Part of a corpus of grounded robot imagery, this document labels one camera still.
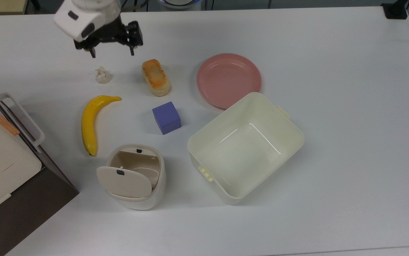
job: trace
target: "small trash can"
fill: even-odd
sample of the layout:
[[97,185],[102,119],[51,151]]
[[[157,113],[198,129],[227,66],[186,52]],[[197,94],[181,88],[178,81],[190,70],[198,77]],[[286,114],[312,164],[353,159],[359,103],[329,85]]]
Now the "small trash can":
[[110,154],[106,166],[97,168],[97,178],[107,193],[127,208],[147,210],[157,205],[165,192],[165,162],[152,147],[126,144]]

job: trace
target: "open lid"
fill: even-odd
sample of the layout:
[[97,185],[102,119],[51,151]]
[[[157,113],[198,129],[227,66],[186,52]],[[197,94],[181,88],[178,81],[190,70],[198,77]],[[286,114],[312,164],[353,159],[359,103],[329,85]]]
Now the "open lid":
[[102,166],[97,168],[97,178],[106,191],[118,196],[141,198],[152,192],[149,179],[132,170]]

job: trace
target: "pink plate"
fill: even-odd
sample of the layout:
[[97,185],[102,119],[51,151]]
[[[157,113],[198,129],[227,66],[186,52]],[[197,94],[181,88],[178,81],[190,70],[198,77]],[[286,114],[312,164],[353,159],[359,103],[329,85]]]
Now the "pink plate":
[[261,75],[250,60],[237,54],[224,53],[206,60],[197,74],[201,95],[222,109],[231,107],[251,92],[261,89]]

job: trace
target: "crumpled paper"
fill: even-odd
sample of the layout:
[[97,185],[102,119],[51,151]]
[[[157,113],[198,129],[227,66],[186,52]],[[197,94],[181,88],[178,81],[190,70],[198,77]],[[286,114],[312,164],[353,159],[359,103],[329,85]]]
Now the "crumpled paper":
[[110,81],[110,74],[108,73],[108,71],[104,68],[104,67],[100,67],[98,69],[96,69],[95,71],[97,71],[97,76],[95,78],[95,81],[99,82],[99,83],[107,83]]

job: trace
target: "black cable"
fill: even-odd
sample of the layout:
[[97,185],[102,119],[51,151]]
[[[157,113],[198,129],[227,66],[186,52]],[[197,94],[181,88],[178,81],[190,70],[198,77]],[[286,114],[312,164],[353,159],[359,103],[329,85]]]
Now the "black cable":
[[124,3],[120,6],[120,9],[124,8],[124,5],[126,4],[127,0],[124,1]]
[[[124,1],[124,3],[120,6],[120,10],[122,10],[122,8],[124,8],[124,5],[126,4],[127,0]],[[141,8],[143,8],[144,6],[146,6],[149,3],[149,0],[144,0],[144,2],[141,5],[136,5],[138,3],[138,0],[135,0],[135,2],[133,3],[133,7],[128,7],[126,10],[133,10],[134,12],[136,10],[139,10]]]

